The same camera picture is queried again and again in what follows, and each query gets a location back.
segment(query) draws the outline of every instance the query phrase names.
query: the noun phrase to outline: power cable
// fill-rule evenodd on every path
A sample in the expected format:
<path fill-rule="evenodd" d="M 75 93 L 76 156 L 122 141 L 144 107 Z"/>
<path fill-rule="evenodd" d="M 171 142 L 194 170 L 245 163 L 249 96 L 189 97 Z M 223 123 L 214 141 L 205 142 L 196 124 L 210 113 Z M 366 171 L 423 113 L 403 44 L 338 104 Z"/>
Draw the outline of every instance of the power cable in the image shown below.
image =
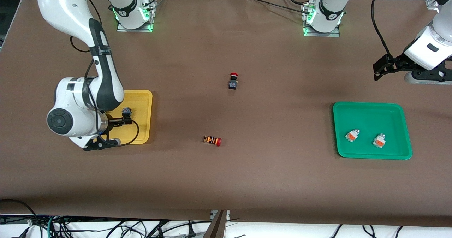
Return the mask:
<path fill-rule="evenodd" d="M 91 3 L 91 5 L 93 6 L 94 10 L 96 11 L 97 18 L 99 18 L 100 25 L 102 25 L 102 18 L 101 18 L 100 15 L 99 15 L 99 11 L 97 11 L 97 8 L 96 8 L 96 6 L 94 5 L 94 3 L 92 2 L 92 0 L 89 0 L 89 3 Z M 71 36 L 71 37 L 69 38 L 69 41 L 71 42 L 71 46 L 72 46 L 75 50 L 77 50 L 77 51 L 79 51 L 79 52 L 81 52 L 81 53 L 89 53 L 89 50 L 88 50 L 88 51 L 84 51 L 84 50 L 81 50 L 81 49 L 77 48 L 77 47 L 74 45 L 74 36 Z"/>
<path fill-rule="evenodd" d="M 20 201 L 20 200 L 16 200 L 16 199 L 0 199 L 0 203 L 7 203 L 7 202 L 10 202 L 10 203 L 17 203 L 17 204 L 21 204 L 21 205 L 27 207 L 27 209 L 33 214 L 34 220 L 36 220 L 35 225 L 38 225 L 39 228 L 40 228 L 39 231 L 40 231 L 40 233 L 41 233 L 41 238 L 42 238 L 42 232 L 41 232 L 42 225 L 41 225 L 41 222 L 39 221 L 39 219 L 38 219 L 36 213 L 34 212 L 34 210 L 31 209 L 31 207 L 30 207 L 28 204 L 26 204 L 26 203 L 24 203 L 24 202 L 22 202 L 22 201 Z"/>
<path fill-rule="evenodd" d="M 279 5 L 279 4 L 271 3 L 271 2 L 268 2 L 268 1 L 265 1 L 265 0 L 255 0 L 255 1 L 267 3 L 267 4 L 270 4 L 270 5 L 279 7 L 279 8 L 285 8 L 286 10 L 295 11 L 295 12 L 299 12 L 299 13 L 302 13 L 302 14 L 309 14 L 308 11 L 299 11 L 299 10 L 296 10 L 296 9 L 294 9 L 294 8 L 289 8 L 289 7 L 281 6 L 281 5 Z"/>
<path fill-rule="evenodd" d="M 155 1 L 155 0 L 151 0 L 150 2 L 145 3 L 144 5 L 147 6 L 147 5 L 149 5 L 149 4 L 152 4 L 154 1 Z"/>
<path fill-rule="evenodd" d="M 304 5 L 304 2 L 298 2 L 296 0 L 290 0 L 292 3 L 295 3 L 297 5 Z"/>
<path fill-rule="evenodd" d="M 341 227 L 342 227 L 342 224 L 340 224 L 340 225 L 336 228 L 336 231 L 334 232 L 333 236 L 331 236 L 331 238 L 335 238 L 335 237 L 336 237 L 336 235 L 338 234 L 338 232 L 339 232 L 339 230 L 340 230 Z"/>
<path fill-rule="evenodd" d="M 402 230 L 403 226 L 400 226 L 399 228 L 397 228 L 397 232 L 395 232 L 395 238 L 399 238 L 399 233 L 400 230 Z"/>
<path fill-rule="evenodd" d="M 370 229 L 372 230 L 372 233 L 369 233 L 369 232 L 366 230 L 366 226 L 365 226 L 365 225 L 363 225 L 363 230 L 364 230 L 370 237 L 376 238 L 376 236 L 375 236 L 375 230 L 373 229 L 373 226 L 372 226 L 372 225 L 369 225 L 369 226 L 370 226 Z"/>
<path fill-rule="evenodd" d="M 182 224 L 182 225 L 173 227 L 173 228 L 169 228 L 169 229 L 163 231 L 162 233 L 160 233 L 159 236 L 155 236 L 155 238 L 156 238 L 156 237 L 161 237 L 161 235 L 163 235 L 164 233 L 166 233 L 166 232 L 168 232 L 168 231 L 171 231 L 171 230 L 174 230 L 174 229 L 176 229 L 176 228 L 180 228 L 180 227 L 187 226 L 187 225 L 200 224 L 200 223 L 210 223 L 210 222 L 211 222 L 211 221 L 195 221 L 195 222 L 188 222 L 188 223 L 185 223 L 185 224 Z M 147 238 L 152 237 L 152 235 L 153 235 L 153 233 L 150 233 L 150 235 L 148 235 Z"/>
<path fill-rule="evenodd" d="M 378 37 L 380 38 L 380 40 L 381 40 L 381 43 L 383 44 L 383 47 L 385 48 L 385 50 L 386 50 L 386 53 L 388 54 L 388 56 L 389 56 L 389 59 L 390 60 L 393 60 L 393 57 L 392 57 L 392 55 L 391 55 L 391 52 L 389 52 L 389 48 L 388 48 L 388 46 L 386 45 L 386 42 L 385 42 L 385 40 L 383 39 L 383 36 L 381 35 L 381 33 L 380 33 L 380 31 L 378 30 L 378 27 L 377 27 L 377 25 L 376 25 L 376 23 L 375 23 L 375 16 L 374 16 L 374 5 L 375 5 L 375 0 L 372 0 L 372 4 L 371 4 L 371 18 L 372 18 L 372 24 L 373 24 L 373 27 L 375 28 L 375 31 L 376 31 L 376 34 L 378 35 Z"/>

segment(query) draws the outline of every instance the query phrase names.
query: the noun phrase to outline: electrical component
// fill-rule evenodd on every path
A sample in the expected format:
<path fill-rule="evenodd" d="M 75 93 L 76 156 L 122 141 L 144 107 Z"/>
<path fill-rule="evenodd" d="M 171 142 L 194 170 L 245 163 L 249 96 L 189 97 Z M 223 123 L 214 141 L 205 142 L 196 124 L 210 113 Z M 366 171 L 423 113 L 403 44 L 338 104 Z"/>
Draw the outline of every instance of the electrical component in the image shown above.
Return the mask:
<path fill-rule="evenodd" d="M 211 136 L 204 136 L 204 142 L 205 143 L 214 144 L 216 146 L 220 146 L 221 145 L 221 138 L 215 138 L 215 137 L 211 137 Z"/>
<path fill-rule="evenodd" d="M 231 78 L 229 80 L 229 89 L 231 90 L 235 90 L 237 88 L 237 77 L 239 76 L 239 74 L 232 72 L 231 73 Z"/>
<path fill-rule="evenodd" d="M 352 130 L 345 135 L 345 138 L 349 142 L 353 142 L 358 138 L 358 135 L 359 135 L 359 130 Z"/>
<path fill-rule="evenodd" d="M 385 135 L 384 134 L 378 134 L 376 138 L 373 140 L 373 145 L 375 145 L 378 148 L 383 148 L 385 145 Z"/>

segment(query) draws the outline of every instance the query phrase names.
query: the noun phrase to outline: brown mat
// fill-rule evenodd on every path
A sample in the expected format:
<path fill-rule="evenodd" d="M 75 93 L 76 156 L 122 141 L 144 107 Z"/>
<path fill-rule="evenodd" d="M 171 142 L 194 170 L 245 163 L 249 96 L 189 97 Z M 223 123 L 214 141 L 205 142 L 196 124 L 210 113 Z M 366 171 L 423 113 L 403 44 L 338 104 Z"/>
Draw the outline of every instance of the brown mat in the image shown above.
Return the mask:
<path fill-rule="evenodd" d="M 124 89 L 154 94 L 150 140 L 84 152 L 47 128 L 55 86 L 82 77 L 90 56 L 23 0 L 0 52 L 1 198 L 39 214 L 452 226 L 452 87 L 404 73 L 374 82 L 384 49 L 370 0 L 349 2 L 340 38 L 303 37 L 297 13 L 254 0 L 164 0 L 155 32 L 115 32 L 107 0 L 93 1 Z M 422 0 L 376 2 L 394 55 L 434 15 Z M 341 158 L 337 101 L 400 104 L 412 159 Z"/>

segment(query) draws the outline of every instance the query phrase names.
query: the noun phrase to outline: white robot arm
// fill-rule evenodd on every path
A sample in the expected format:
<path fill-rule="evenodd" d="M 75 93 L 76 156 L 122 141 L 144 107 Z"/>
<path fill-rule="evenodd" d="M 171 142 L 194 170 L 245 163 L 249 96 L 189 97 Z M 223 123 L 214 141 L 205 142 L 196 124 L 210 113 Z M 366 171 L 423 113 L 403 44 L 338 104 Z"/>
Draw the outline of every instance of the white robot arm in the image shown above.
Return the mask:
<path fill-rule="evenodd" d="M 452 56 L 452 0 L 436 1 L 439 13 L 402 55 L 386 54 L 374 63 L 375 81 L 388 73 L 410 71 L 405 76 L 409 83 L 452 84 L 452 70 L 445 67 L 445 60 Z"/>
<path fill-rule="evenodd" d="M 75 144 L 86 149 L 99 133 L 105 132 L 109 127 L 108 118 L 103 112 L 117 108 L 124 99 L 124 90 L 115 69 L 107 36 L 102 25 L 91 15 L 86 0 L 37 1 L 42 17 L 51 26 L 82 40 L 93 56 L 97 77 L 62 79 L 55 89 L 55 105 L 47 115 L 47 125 L 53 132 L 69 137 Z M 137 2 L 110 1 L 119 7 L 128 2 Z M 131 10 L 126 10 L 127 14 L 124 14 L 121 22 L 131 27 L 140 27 L 142 18 L 134 16 L 142 14 L 136 11 L 141 6 L 129 4 L 122 7 L 129 7 Z M 110 144 L 120 143 L 118 140 L 110 141 Z"/>
<path fill-rule="evenodd" d="M 315 11 L 306 20 L 318 32 L 332 32 L 340 24 L 349 0 L 313 0 Z"/>

